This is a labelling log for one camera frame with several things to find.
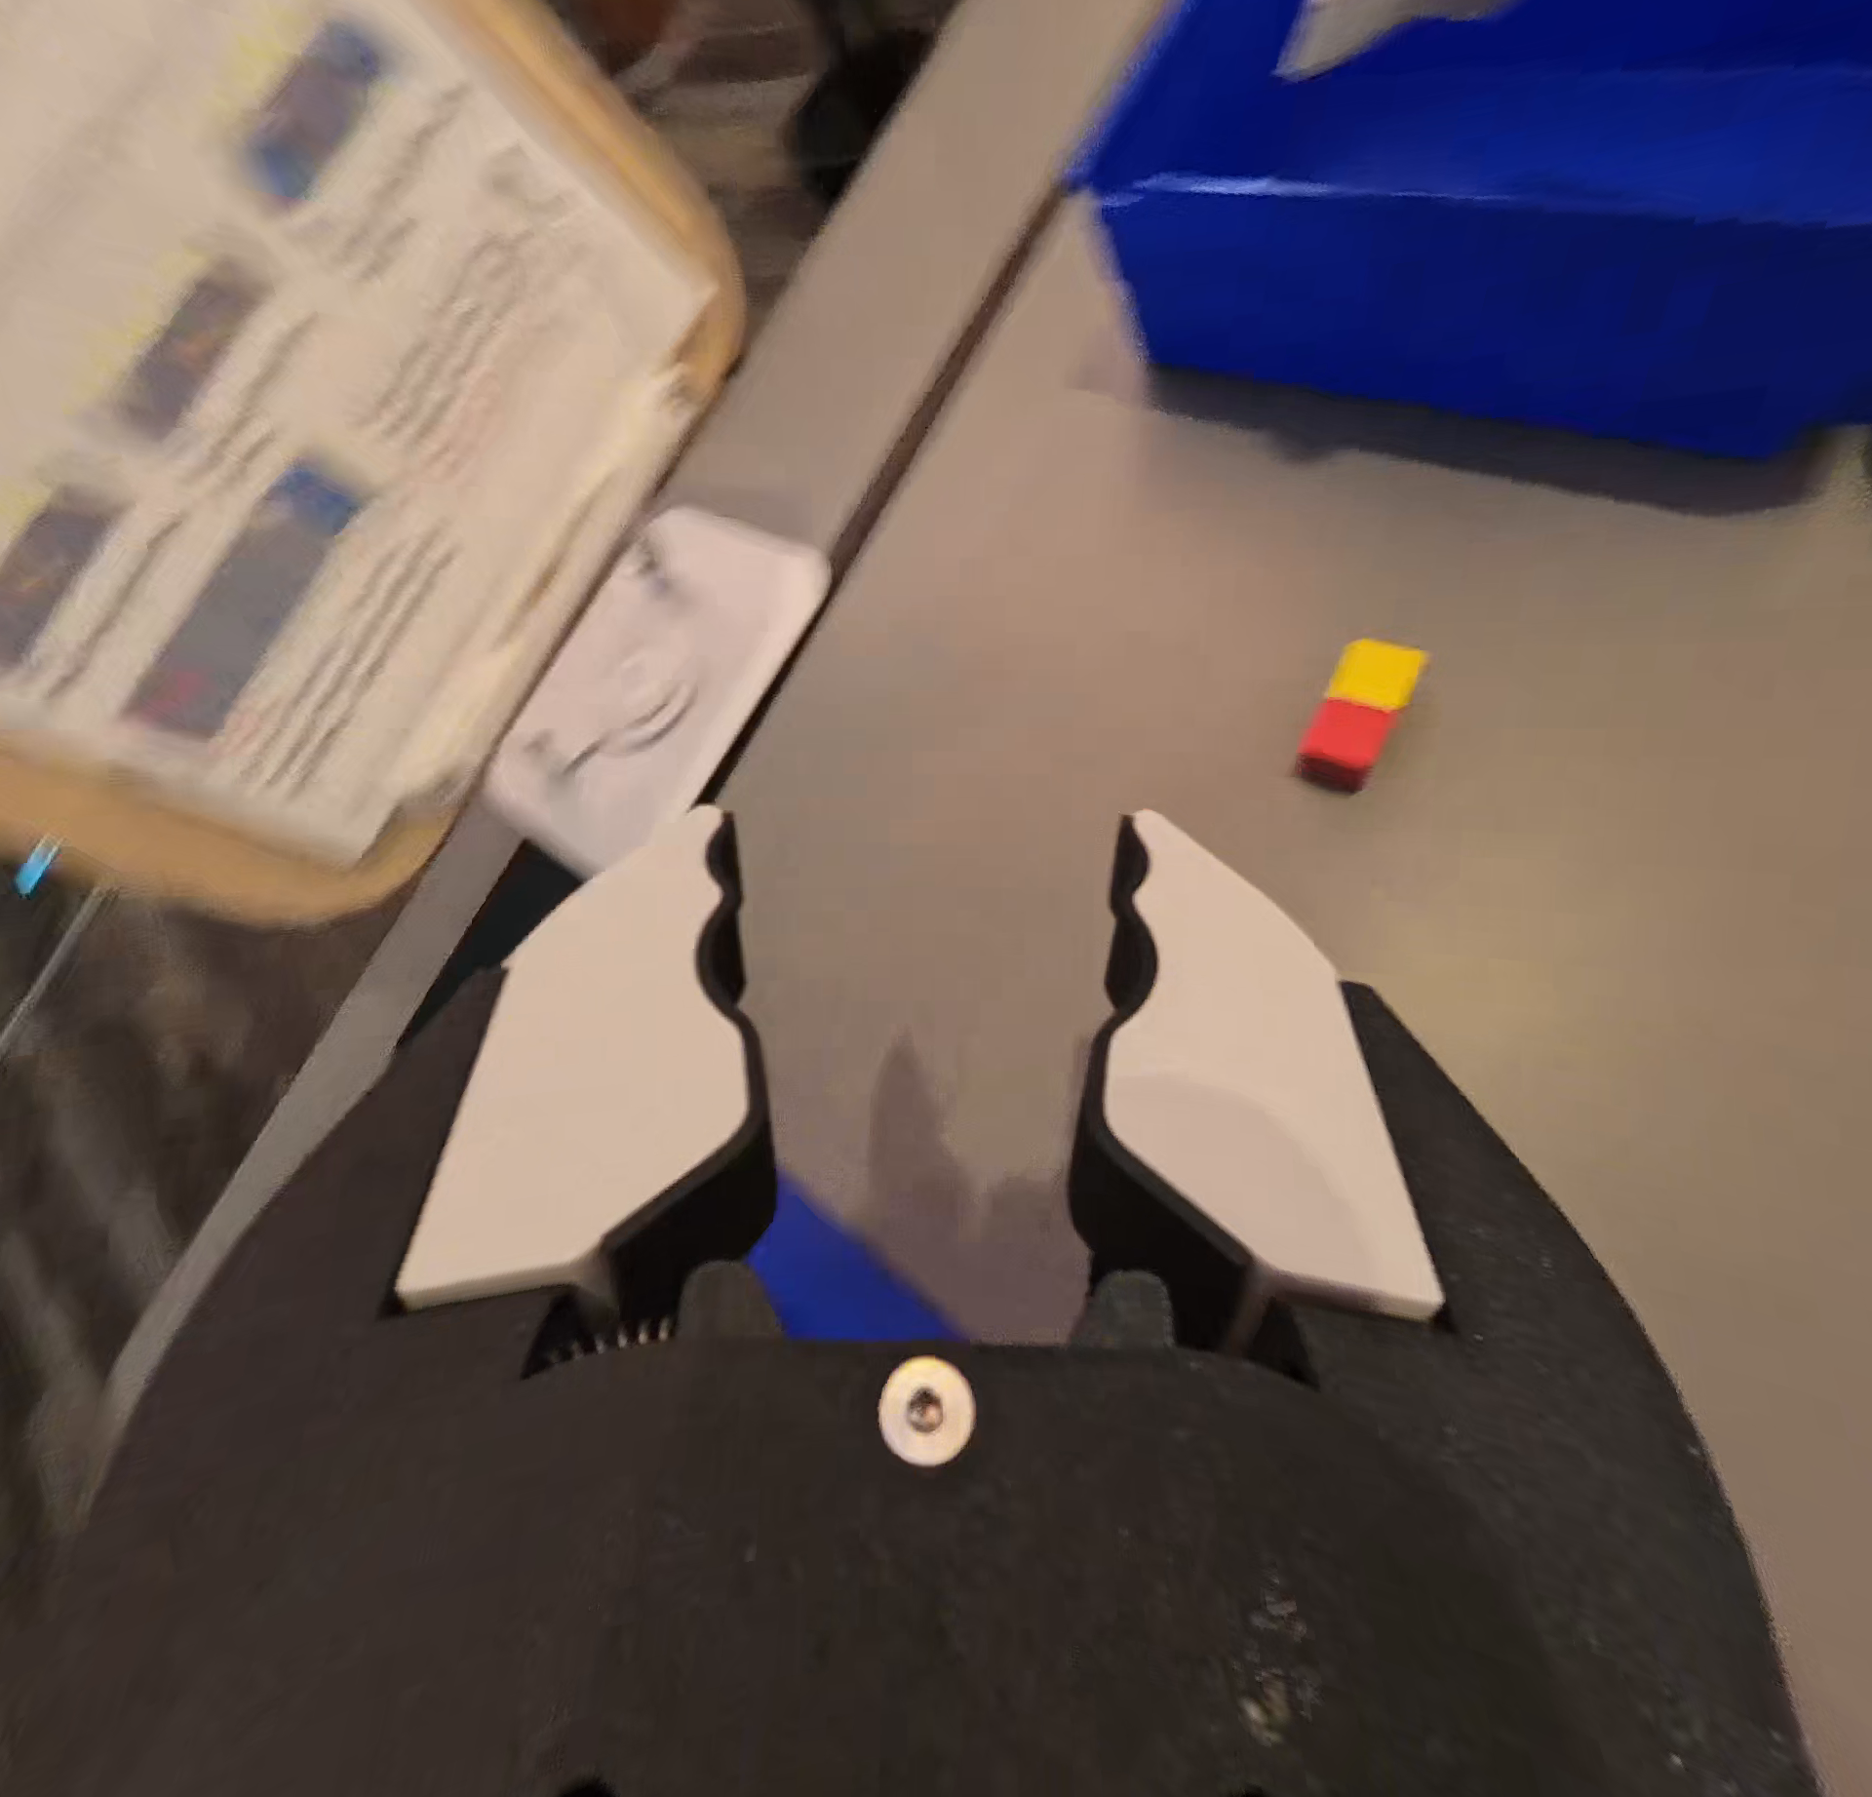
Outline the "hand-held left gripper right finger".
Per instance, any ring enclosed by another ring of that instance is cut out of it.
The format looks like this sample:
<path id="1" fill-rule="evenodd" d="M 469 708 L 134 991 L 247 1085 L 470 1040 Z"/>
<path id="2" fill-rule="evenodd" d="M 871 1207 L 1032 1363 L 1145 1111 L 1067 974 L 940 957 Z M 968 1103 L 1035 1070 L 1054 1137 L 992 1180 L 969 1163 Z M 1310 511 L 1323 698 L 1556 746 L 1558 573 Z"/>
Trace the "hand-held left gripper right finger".
<path id="1" fill-rule="evenodd" d="M 1090 1280 L 1161 1283 L 1196 1352 L 1248 1352 L 1272 1306 L 1433 1322 L 1445 1291 L 1320 944 L 1155 811 L 1121 821 L 1109 908 L 1067 1159 Z"/>

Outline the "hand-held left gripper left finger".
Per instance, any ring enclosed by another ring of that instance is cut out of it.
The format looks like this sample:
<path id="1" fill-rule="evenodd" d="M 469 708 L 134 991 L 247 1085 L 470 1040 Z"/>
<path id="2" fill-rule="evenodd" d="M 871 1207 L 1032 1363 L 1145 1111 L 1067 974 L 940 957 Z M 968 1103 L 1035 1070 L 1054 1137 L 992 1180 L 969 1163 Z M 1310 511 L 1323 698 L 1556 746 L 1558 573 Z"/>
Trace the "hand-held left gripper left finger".
<path id="1" fill-rule="evenodd" d="M 395 1301 L 568 1294 L 670 1327 L 695 1271 L 778 1205 L 746 1016 L 737 833 L 694 807 L 595 874 L 510 955 Z"/>

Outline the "blue plastic bin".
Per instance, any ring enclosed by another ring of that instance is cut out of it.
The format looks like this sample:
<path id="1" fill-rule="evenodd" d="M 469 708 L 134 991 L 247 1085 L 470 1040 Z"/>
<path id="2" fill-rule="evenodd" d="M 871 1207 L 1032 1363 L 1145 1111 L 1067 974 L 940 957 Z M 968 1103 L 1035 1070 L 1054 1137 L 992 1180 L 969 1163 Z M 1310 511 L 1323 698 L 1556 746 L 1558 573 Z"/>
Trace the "blue plastic bin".
<path id="1" fill-rule="evenodd" d="M 1870 420 L 1870 0 L 1176 0 L 1071 184 L 1155 366 L 1735 457 Z"/>
<path id="2" fill-rule="evenodd" d="M 965 1336 L 877 1249 L 836 1222 L 789 1176 L 746 1266 L 783 1332 L 800 1341 L 954 1343 Z"/>

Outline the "yellow cube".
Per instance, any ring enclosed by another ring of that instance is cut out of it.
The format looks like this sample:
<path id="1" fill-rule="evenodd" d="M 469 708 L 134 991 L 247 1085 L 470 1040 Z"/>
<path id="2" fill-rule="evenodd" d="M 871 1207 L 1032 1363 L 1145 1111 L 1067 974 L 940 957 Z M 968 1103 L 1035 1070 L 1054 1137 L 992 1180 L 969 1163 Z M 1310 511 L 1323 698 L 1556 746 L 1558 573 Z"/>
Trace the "yellow cube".
<path id="1" fill-rule="evenodd" d="M 1325 687 L 1325 700 L 1395 714 L 1415 700 L 1430 653 L 1384 640 L 1349 642 Z"/>

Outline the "wooden instruction board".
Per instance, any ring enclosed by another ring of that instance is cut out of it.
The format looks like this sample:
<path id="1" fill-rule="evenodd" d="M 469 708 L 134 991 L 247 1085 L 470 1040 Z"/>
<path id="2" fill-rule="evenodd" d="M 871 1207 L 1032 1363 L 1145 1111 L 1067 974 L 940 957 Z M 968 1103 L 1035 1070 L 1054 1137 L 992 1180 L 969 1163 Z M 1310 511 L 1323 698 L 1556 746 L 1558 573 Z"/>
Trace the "wooden instruction board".
<path id="1" fill-rule="evenodd" d="M 3 0 L 3 841 L 247 922 L 400 889 L 739 351 L 542 0 Z"/>

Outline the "red cube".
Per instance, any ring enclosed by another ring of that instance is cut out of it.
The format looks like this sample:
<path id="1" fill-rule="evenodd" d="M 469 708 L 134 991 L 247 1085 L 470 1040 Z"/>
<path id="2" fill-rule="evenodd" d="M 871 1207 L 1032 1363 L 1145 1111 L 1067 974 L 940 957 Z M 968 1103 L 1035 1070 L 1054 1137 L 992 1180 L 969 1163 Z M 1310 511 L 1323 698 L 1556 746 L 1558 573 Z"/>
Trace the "red cube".
<path id="1" fill-rule="evenodd" d="M 1397 708 L 1323 698 L 1301 733 L 1295 775 L 1334 793 L 1358 793 L 1372 778 L 1397 717 Z"/>

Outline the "black rectangular table panel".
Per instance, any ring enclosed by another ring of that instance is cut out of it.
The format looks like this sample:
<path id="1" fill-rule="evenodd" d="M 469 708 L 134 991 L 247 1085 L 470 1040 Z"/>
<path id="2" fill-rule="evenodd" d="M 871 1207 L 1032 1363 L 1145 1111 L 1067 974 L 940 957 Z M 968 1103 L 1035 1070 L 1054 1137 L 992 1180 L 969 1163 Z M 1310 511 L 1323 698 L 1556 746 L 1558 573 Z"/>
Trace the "black rectangular table panel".
<path id="1" fill-rule="evenodd" d="M 503 967 L 512 950 L 580 883 L 583 875 L 547 851 L 521 841 L 410 1016 L 397 1046 L 418 1037 L 466 982 Z"/>

